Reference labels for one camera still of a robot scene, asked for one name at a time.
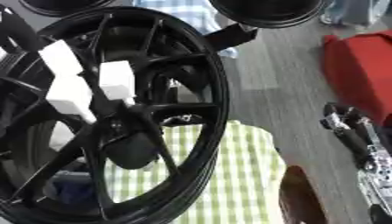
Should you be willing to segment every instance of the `wheel rim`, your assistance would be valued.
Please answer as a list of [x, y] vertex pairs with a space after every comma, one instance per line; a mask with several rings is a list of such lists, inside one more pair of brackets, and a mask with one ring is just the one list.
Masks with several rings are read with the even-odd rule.
[[[132, 37], [130, 33], [134, 33], [134, 30], [127, 30], [127, 27], [136, 27], [139, 30], [146, 28], [145, 38], [142, 37], [142, 41], [139, 41], [139, 37]], [[3, 194], [10, 197], [2, 197], [3, 202], [0, 203], [5, 217], [21, 223], [101, 223], [104, 220], [115, 223], [155, 223], [155, 221], [166, 223], [181, 214], [197, 198], [211, 176], [216, 159], [216, 147], [221, 139], [228, 116], [228, 85], [221, 62], [213, 48], [191, 26], [175, 17], [153, 10], [130, 7], [91, 10], [72, 15], [45, 28], [40, 34], [48, 42], [55, 39], [66, 39], [71, 46], [74, 46], [74, 51], [80, 57], [83, 66], [89, 71], [86, 73], [86, 80], [90, 86], [96, 85], [94, 74], [99, 63], [108, 60], [129, 60], [136, 75], [137, 105], [125, 108], [121, 104], [107, 102], [99, 89], [93, 90], [94, 101], [97, 103], [92, 107], [92, 110], [98, 115], [99, 122], [94, 126], [88, 126], [81, 122], [79, 117], [59, 115], [45, 102], [38, 101], [38, 99], [42, 99], [50, 86], [51, 76], [43, 67], [42, 61], [37, 59], [36, 53], [22, 54], [6, 59], [3, 63], [3, 70], [7, 73], [7, 77], [2, 78], [2, 83], [6, 84], [7, 88], [2, 89], [1, 95], [9, 95], [10, 92], [17, 90], [21, 91], [17, 94], [21, 94], [23, 97], [32, 95], [35, 100], [31, 100], [33, 103], [30, 103], [28, 107], [24, 106], [20, 109], [21, 115], [12, 117], [13, 124], [8, 127], [7, 134], [0, 138], [1, 144], [10, 145], [11, 150], [4, 150], [2, 153], [10, 153], [10, 157], [13, 158], [17, 167], [22, 166], [23, 170], [23, 166], [26, 166], [26, 160], [28, 160], [21, 155], [25, 150], [15, 150], [23, 148], [20, 145], [21, 141], [14, 143], [15, 141], [12, 142], [10, 139], [24, 134], [20, 130], [26, 130], [43, 121], [53, 120], [62, 121], [71, 130], [78, 133], [68, 144], [71, 146], [72, 144], [82, 144], [84, 148], [66, 146], [56, 154], [54, 162], [44, 165], [45, 168], [40, 167], [40, 172], [32, 172], [35, 173], [35, 178], [30, 178], [27, 182], [22, 181], [23, 185], [26, 185], [25, 187], [18, 186], [17, 190], [11, 190], [11, 197], [6, 190], [3, 190]], [[132, 43], [135, 43], [136, 46], [123, 45], [122, 39], [124, 38], [133, 38]], [[198, 76], [194, 77], [191, 73], [180, 73], [179, 76], [177, 73], [171, 72], [179, 67], [183, 70], [186, 67], [187, 71], [194, 69]], [[205, 87], [209, 87], [211, 101], [192, 104], [167, 103], [165, 99], [157, 98], [158, 94], [154, 96], [154, 93], [149, 92], [150, 90], [145, 90], [146, 87], [153, 86], [151, 83], [154, 77], [161, 76], [177, 80], [193, 92], [204, 91]], [[114, 110], [110, 109], [112, 106], [109, 107], [107, 104], [98, 102], [109, 103], [113, 105]], [[185, 162], [181, 165], [173, 164], [170, 155], [168, 155], [170, 152], [165, 149], [165, 143], [162, 142], [162, 137], [158, 134], [160, 128], [157, 123], [161, 123], [168, 117], [188, 114], [202, 118], [203, 130]], [[135, 123], [141, 123], [145, 128], [142, 132], [145, 132], [144, 134], [149, 136], [154, 144], [163, 149], [157, 154], [161, 159], [164, 159], [171, 174], [164, 183], [150, 192], [119, 204], [112, 204], [108, 201], [108, 194], [102, 182], [102, 161], [103, 157], [108, 154], [104, 153], [105, 150], [94, 150], [98, 148], [94, 147], [95, 141], [86, 140], [91, 136], [102, 138], [103, 134], [100, 130], [110, 129], [107, 124], [113, 120], [121, 121], [127, 129], [131, 129], [131, 124], [135, 126]], [[44, 127], [47, 127], [47, 123], [36, 125], [33, 129], [39, 133], [37, 129]], [[108, 147], [112, 144], [107, 141], [104, 145]], [[45, 180], [56, 174], [68, 162], [72, 162], [82, 155], [87, 160], [87, 164], [93, 167], [89, 169], [89, 172], [94, 180], [95, 190], [100, 195], [97, 197], [99, 206], [88, 214], [73, 215], [67, 213], [63, 209], [64, 205], [57, 203], [58, 201], [53, 202], [51, 199], [40, 198], [41, 201], [37, 202], [35, 190], [41, 189]], [[11, 177], [7, 175], [6, 169], [2, 169], [2, 174], [0, 177], [9, 183], [7, 186], [10, 186], [11, 189], [15, 188], [12, 184], [15, 181], [10, 181]], [[59, 206], [57, 210], [50, 209], [57, 206]], [[26, 217], [23, 220], [18, 218], [21, 213]]]
[[48, 17], [64, 17], [77, 11], [84, 11], [94, 7], [112, 3], [114, 0], [19, 0], [28, 10]]
[[223, 15], [259, 28], [284, 28], [302, 24], [317, 16], [328, 0], [210, 0]]

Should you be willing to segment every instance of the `white foam block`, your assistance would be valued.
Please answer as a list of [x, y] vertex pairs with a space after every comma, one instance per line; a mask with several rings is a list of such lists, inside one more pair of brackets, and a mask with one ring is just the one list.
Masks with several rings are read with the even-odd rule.
[[6, 55], [7, 52], [2, 47], [0, 47], [0, 61], [3, 60]]
[[135, 96], [135, 76], [126, 60], [101, 64], [100, 88], [110, 100], [121, 100]]
[[91, 89], [79, 76], [56, 77], [46, 95], [47, 101], [61, 114], [79, 115], [89, 123], [96, 120], [89, 110], [92, 98]]
[[46, 46], [39, 54], [55, 76], [74, 76], [83, 71], [81, 63], [64, 40]]

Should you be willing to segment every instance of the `checkered tablecloth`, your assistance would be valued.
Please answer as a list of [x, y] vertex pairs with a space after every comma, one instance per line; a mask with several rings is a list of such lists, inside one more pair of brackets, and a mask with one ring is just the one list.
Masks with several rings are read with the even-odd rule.
[[[218, 12], [208, 0], [135, 0], [132, 4], [170, 14], [193, 26], [203, 35], [221, 29], [215, 20]], [[228, 48], [219, 52], [219, 55], [236, 58], [237, 51]]]
[[[193, 148], [199, 125], [164, 129], [164, 139], [179, 165]], [[173, 223], [280, 224], [279, 186], [286, 165], [272, 135], [263, 129], [228, 122], [214, 174], [197, 201]], [[162, 159], [150, 171], [124, 170], [110, 161], [105, 178], [115, 202], [132, 199], [162, 182]]]

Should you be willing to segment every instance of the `floor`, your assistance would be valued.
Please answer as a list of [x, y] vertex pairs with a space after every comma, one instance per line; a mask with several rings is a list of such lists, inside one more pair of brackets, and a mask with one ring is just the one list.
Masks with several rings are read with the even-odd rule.
[[[28, 13], [16, 0], [0, 2], [14, 7], [35, 29], [55, 21]], [[368, 32], [389, 27], [392, 17]], [[321, 37], [356, 32], [314, 19], [294, 28], [261, 30], [255, 41], [238, 47], [239, 59], [224, 59], [232, 117], [270, 131], [288, 163], [304, 167], [332, 224], [370, 223], [350, 153], [319, 125], [324, 104], [335, 101], [320, 71]]]

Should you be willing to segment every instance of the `green checkered cloth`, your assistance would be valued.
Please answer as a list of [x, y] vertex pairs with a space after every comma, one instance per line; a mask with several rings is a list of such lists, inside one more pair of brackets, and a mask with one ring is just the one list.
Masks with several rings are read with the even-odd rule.
[[[193, 148], [200, 125], [164, 129], [164, 139], [177, 165]], [[286, 170], [272, 135], [237, 121], [227, 123], [214, 174], [197, 201], [173, 223], [284, 223], [279, 187]], [[129, 200], [168, 176], [162, 159], [150, 171], [128, 171], [106, 164], [105, 179], [114, 202]]]

